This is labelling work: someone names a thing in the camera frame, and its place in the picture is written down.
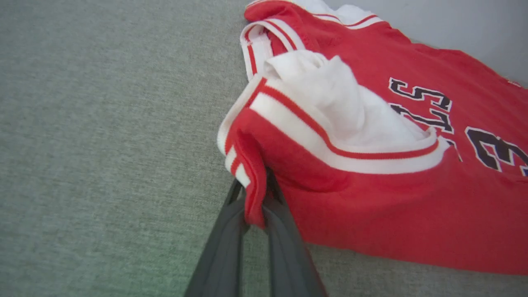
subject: printed number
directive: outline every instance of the printed number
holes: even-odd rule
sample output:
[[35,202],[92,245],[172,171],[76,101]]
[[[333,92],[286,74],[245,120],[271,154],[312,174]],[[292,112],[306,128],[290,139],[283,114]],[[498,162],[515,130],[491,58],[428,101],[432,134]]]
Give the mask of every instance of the printed number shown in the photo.
[[407,98],[410,98],[416,101],[424,101],[425,95],[433,96],[433,97],[438,98],[438,101],[431,101],[432,105],[439,107],[447,112],[451,111],[451,106],[452,106],[451,99],[447,98],[447,96],[442,94],[441,92],[422,88],[422,87],[413,87],[412,93],[407,93],[401,90],[402,87],[406,88],[407,85],[408,84],[406,82],[394,79],[392,77],[389,81],[389,89],[391,89],[391,91],[393,91],[394,93],[400,96],[407,97]]
[[[493,135],[488,131],[477,128],[467,127],[466,136],[473,145],[477,158],[487,167],[502,172],[501,165],[498,160],[508,165],[514,166],[513,154],[516,154],[525,165],[519,166],[523,176],[528,176],[528,155],[524,153],[515,144],[506,142],[500,137]],[[493,149],[494,154],[491,155],[484,148],[489,146]]]
[[439,110],[435,110],[435,109],[432,109],[432,108],[429,109],[429,112],[431,112],[431,114],[433,114],[433,115],[435,115],[437,117],[437,119],[431,119],[431,118],[426,118],[426,117],[422,117],[422,116],[419,116],[419,115],[415,115],[415,114],[411,113],[405,107],[401,106],[400,104],[390,103],[389,105],[399,115],[407,115],[410,118],[412,118],[413,120],[415,120],[416,122],[420,122],[420,123],[426,124],[426,125],[428,125],[430,127],[440,128],[443,132],[447,132],[447,133],[451,133],[451,134],[453,134],[455,132],[455,130],[451,126],[451,122],[449,120],[449,115],[445,114],[445,113],[443,113],[443,112],[441,112]]

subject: basketball jersey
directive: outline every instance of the basketball jersey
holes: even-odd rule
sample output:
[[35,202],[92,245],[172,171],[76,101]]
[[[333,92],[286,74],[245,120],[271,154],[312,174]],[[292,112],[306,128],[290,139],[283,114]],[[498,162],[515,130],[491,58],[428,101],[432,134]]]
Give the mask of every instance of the basketball jersey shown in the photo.
[[265,166],[303,238],[373,256],[528,274],[528,91],[370,12],[260,0],[249,84],[218,134],[263,227]]

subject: gray fabric surface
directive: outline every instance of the gray fabric surface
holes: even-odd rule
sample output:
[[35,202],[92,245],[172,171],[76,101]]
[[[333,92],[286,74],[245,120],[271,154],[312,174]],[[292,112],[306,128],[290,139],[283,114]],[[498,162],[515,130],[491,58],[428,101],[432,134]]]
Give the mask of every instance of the gray fabric surface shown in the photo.
[[[180,296],[231,177],[246,0],[0,4],[0,295]],[[245,296],[267,243],[245,239]],[[311,246],[330,296],[526,296],[525,277]]]

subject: clothing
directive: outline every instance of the clothing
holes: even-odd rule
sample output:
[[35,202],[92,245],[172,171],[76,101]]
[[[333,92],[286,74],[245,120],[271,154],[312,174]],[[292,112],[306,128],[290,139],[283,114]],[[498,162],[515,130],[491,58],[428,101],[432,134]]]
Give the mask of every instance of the clothing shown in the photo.
[[528,274],[527,90],[352,5],[260,0],[245,16],[250,82],[218,145],[249,223],[265,223],[269,166],[308,242]]

